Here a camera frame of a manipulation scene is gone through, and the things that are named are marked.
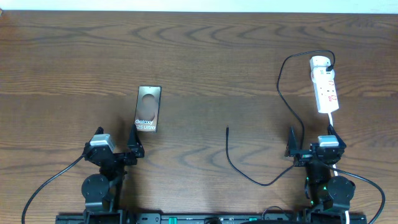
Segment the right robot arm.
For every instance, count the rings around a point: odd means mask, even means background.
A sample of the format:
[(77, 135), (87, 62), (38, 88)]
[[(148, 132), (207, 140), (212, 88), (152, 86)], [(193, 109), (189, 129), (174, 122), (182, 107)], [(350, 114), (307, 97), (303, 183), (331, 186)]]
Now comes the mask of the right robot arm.
[(346, 144), (337, 135), (333, 126), (328, 134), (319, 136), (309, 149), (301, 149), (296, 141), (294, 130), (289, 130), (285, 151), (286, 157), (294, 158), (295, 167), (306, 171), (305, 195), (311, 207), (297, 215), (305, 223), (347, 223), (346, 212), (354, 196), (355, 184), (341, 175), (332, 175), (333, 165), (345, 152)]

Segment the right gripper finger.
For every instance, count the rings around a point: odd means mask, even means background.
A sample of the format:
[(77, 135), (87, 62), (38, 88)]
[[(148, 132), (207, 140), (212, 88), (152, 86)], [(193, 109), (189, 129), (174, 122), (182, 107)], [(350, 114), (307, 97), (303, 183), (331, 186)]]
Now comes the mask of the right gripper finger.
[(286, 146), (285, 151), (286, 152), (296, 152), (298, 150), (299, 150), (299, 146), (298, 146), (296, 138), (295, 138), (294, 128), (290, 127), (287, 146)]
[(331, 124), (328, 125), (327, 130), (328, 130), (328, 134), (329, 134), (329, 135), (332, 135), (332, 136), (335, 136), (335, 137), (336, 137), (336, 139), (337, 139), (337, 141), (338, 141), (338, 143), (339, 143), (339, 146), (346, 146), (346, 144), (344, 143), (344, 141), (343, 141), (343, 140), (340, 138), (340, 136), (336, 133), (334, 127), (333, 127)]

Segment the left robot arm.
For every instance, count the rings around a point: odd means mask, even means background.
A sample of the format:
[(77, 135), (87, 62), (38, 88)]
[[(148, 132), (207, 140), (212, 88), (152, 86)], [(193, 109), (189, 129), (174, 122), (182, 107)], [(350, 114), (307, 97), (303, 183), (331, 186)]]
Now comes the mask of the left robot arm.
[(134, 217), (119, 207), (119, 201), (127, 174), (125, 167), (136, 165), (138, 158), (143, 158), (145, 154), (135, 124), (131, 127), (127, 141), (129, 150), (115, 153), (114, 148), (111, 135), (105, 134), (101, 127), (84, 146), (84, 159), (99, 167), (99, 172), (87, 177), (81, 186), (81, 193), (85, 198), (85, 223), (134, 222)]

